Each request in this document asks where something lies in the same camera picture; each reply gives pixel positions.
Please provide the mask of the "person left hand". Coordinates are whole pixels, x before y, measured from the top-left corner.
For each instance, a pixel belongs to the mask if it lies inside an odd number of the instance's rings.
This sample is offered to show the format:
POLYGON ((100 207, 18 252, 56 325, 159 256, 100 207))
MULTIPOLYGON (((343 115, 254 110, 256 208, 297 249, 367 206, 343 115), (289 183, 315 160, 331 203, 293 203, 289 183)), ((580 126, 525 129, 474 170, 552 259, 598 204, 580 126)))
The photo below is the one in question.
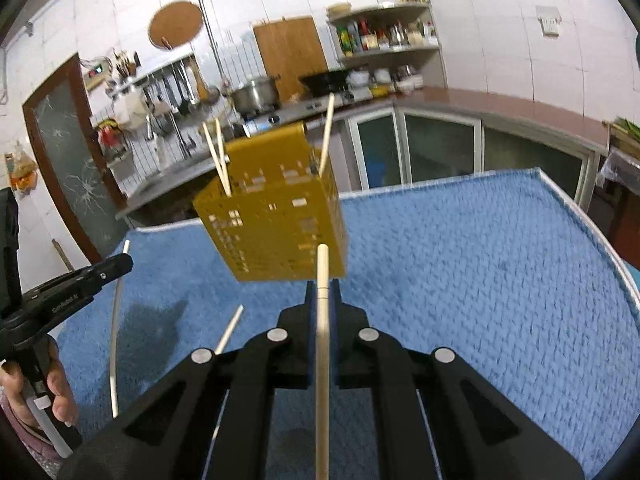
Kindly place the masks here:
MULTIPOLYGON (((67 426, 75 426, 78 419, 78 406, 72 388, 68 383, 64 366, 58 355, 58 344, 51 336, 48 337, 50 366, 47 374, 47 384, 54 394, 52 411, 60 422, 67 426)), ((1 387, 9 407, 14 415, 26 426, 39 428, 39 424, 23 398, 24 375, 17 363, 4 361, 1 365, 1 387)))

